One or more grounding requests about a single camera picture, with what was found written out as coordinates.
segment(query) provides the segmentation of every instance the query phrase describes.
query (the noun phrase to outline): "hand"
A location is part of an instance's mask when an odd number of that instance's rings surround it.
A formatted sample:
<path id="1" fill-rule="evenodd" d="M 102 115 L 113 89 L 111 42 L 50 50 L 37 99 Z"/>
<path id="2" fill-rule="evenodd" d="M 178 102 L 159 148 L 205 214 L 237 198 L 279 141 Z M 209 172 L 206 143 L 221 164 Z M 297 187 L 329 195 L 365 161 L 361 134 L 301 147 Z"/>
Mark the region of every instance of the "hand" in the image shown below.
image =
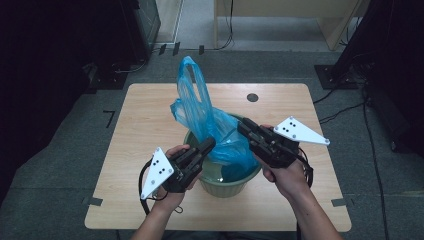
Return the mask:
<path id="1" fill-rule="evenodd" d="M 300 160 L 294 161 L 288 168 L 270 168 L 262 159 L 254 155 L 262 164 L 262 173 L 269 181 L 275 183 L 278 191 L 291 200 L 295 194 L 309 190 L 305 179 L 303 164 Z"/>
<path id="2" fill-rule="evenodd" d="M 165 155 L 166 157 L 169 158 L 182 149 L 190 149 L 190 145 L 188 144 L 178 145 L 166 151 Z M 193 181 L 186 188 L 186 190 L 191 190 L 193 188 L 197 179 L 200 178 L 200 175 L 201 175 L 201 172 L 193 179 Z M 161 199 L 165 197 L 165 195 L 166 195 L 166 191 L 161 186 L 157 193 L 157 198 Z M 168 195 L 166 195 L 166 197 L 163 200 L 155 202 L 155 204 L 153 205 L 152 211 L 156 209 L 156 210 L 165 211 L 167 213 L 172 213 L 172 211 L 174 211 L 181 204 L 181 202 L 184 199 L 184 196 L 185 196 L 185 193 L 168 193 Z"/>

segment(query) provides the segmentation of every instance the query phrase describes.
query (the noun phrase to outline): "green bucket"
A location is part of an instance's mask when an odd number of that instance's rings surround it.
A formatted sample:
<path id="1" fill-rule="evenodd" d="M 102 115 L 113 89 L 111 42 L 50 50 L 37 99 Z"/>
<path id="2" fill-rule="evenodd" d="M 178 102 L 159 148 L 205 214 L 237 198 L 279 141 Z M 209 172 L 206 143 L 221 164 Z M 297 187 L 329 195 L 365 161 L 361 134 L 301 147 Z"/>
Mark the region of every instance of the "green bucket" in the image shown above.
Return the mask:
<path id="1" fill-rule="evenodd" d="M 197 146 L 199 144 L 199 141 L 196 139 L 196 137 L 191 131 L 188 131 L 184 139 L 184 144 L 189 144 L 190 146 Z M 256 174 L 258 174 L 258 172 L 261 170 L 261 166 L 259 164 L 258 167 L 255 168 L 245 178 L 234 182 L 223 182 L 223 178 L 221 175 L 221 164 L 214 163 L 208 157 L 206 157 L 203 161 L 202 167 L 203 172 L 202 176 L 200 177 L 200 183 L 203 189 L 212 196 L 219 198 L 228 198 L 239 194 L 243 190 L 247 182 L 254 178 Z"/>

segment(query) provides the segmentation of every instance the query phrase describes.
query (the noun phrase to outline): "person's right hand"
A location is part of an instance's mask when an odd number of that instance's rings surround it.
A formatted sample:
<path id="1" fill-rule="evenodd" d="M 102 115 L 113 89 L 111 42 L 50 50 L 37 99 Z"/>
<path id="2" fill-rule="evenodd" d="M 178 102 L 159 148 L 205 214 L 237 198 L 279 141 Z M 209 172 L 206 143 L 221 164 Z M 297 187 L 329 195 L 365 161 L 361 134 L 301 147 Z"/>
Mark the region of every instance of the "person's right hand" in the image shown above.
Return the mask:
<path id="1" fill-rule="evenodd" d="M 278 191 L 289 201 L 296 194 L 309 190 L 304 175 L 303 164 L 300 160 L 294 161 L 288 168 L 271 168 L 258 156 L 255 158 L 262 164 L 262 173 L 269 181 L 275 183 Z"/>

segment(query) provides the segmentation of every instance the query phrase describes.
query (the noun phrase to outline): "tape marker on floor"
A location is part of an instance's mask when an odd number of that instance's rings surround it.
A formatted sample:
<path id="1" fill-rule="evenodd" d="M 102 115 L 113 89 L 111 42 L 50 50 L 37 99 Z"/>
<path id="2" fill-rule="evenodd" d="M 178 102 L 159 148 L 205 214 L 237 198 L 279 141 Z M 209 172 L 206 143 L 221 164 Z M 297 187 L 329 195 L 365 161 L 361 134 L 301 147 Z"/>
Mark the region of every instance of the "tape marker on floor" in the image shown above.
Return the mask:
<path id="1" fill-rule="evenodd" d="M 205 46 L 204 45 L 200 45 L 199 46 L 199 55 L 202 55 L 203 53 L 205 53 Z"/>
<path id="2" fill-rule="evenodd" d="M 333 207 L 346 206 L 346 201 L 344 200 L 344 198 L 332 199 L 331 203 L 333 204 Z"/>
<path id="3" fill-rule="evenodd" d="M 94 205 L 94 206 L 101 206 L 103 202 L 103 199 L 95 198 L 95 197 L 85 197 L 82 200 L 83 205 Z"/>
<path id="4" fill-rule="evenodd" d="M 159 55 L 162 55 L 166 50 L 166 44 L 162 45 L 159 50 Z"/>
<path id="5" fill-rule="evenodd" d="M 172 56 L 177 55 L 178 51 L 180 51 L 180 42 L 175 43 L 174 52 L 172 53 Z"/>

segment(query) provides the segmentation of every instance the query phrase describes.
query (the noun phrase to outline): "person's left hand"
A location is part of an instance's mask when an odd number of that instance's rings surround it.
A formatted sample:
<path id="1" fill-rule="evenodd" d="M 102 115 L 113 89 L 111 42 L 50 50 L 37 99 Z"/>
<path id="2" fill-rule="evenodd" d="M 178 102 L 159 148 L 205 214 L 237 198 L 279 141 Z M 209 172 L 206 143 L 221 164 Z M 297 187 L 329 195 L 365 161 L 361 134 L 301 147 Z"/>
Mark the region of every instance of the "person's left hand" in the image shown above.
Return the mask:
<path id="1" fill-rule="evenodd" d="M 188 144 L 178 145 L 178 146 L 171 148 L 168 151 L 166 151 L 165 155 L 166 155 L 166 157 L 169 158 L 170 156 L 174 155 L 175 153 L 177 153 L 178 151 L 180 151 L 182 149 L 190 149 L 190 145 L 188 145 Z M 191 190 L 193 188 L 194 184 L 196 183 L 197 179 L 199 179 L 201 174 L 202 173 L 200 172 L 193 179 L 193 181 L 186 188 L 186 190 Z M 165 197 L 165 195 L 166 195 L 166 191 L 161 186 L 158 190 L 157 198 L 161 199 L 161 198 Z M 167 213 L 172 213 L 172 211 L 174 211 L 178 206 L 180 206 L 181 202 L 184 199 L 184 196 L 185 196 L 185 193 L 168 193 L 168 195 L 163 200 L 155 202 L 155 204 L 153 205 L 152 211 L 154 209 L 157 209 L 157 210 L 160 209 L 161 211 L 166 211 Z"/>

